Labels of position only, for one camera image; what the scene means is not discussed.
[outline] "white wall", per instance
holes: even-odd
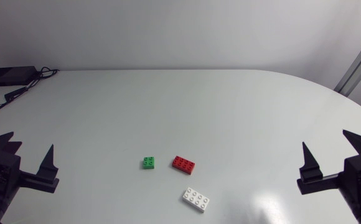
[[[0,67],[251,68],[333,88],[361,0],[0,0]]]

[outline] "cable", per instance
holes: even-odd
[[[32,80],[27,87],[23,87],[23,88],[18,89],[18,90],[23,89],[20,93],[16,93],[16,95],[14,95],[13,97],[9,97],[8,99],[6,99],[5,103],[0,104],[0,109],[5,107],[9,103],[13,102],[15,99],[19,98],[21,95],[23,95],[25,92],[30,90],[32,87],[36,86],[36,84],[38,84],[40,80],[50,78],[50,77],[56,75],[56,73],[58,71],[60,71],[60,70],[59,69],[50,69],[48,67],[42,67],[41,70],[39,71],[37,77],[34,80]],[[52,72],[52,73],[50,75],[44,76],[44,73],[47,73],[47,72]]]

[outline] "red lego brick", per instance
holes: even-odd
[[[174,162],[172,162],[172,166],[185,172],[186,174],[192,174],[194,162],[188,161],[180,156],[176,156]]]

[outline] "black device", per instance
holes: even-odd
[[[21,158],[15,153],[21,142],[10,142],[13,132],[0,136],[0,221],[20,187],[54,193],[59,183],[58,169],[53,164],[52,145],[42,161],[37,174],[21,171]]]
[[[305,164],[299,168],[301,178],[297,180],[297,184],[303,195],[339,189],[361,224],[361,136],[346,130],[343,134],[358,152],[357,156],[345,159],[344,171],[323,177],[319,164],[303,142]]]
[[[38,76],[34,66],[0,68],[0,86],[28,85]]]

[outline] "lego brick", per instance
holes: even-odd
[[[154,157],[145,157],[143,159],[143,169],[154,169]]]
[[[210,203],[210,199],[206,196],[198,193],[197,191],[187,188],[185,194],[183,195],[183,200],[191,204],[194,208],[198,209],[200,212],[205,212],[205,209]]]
[[[176,156],[174,162],[172,162],[173,167],[185,172],[186,174],[192,174],[194,165],[194,162],[188,161],[180,156]]]

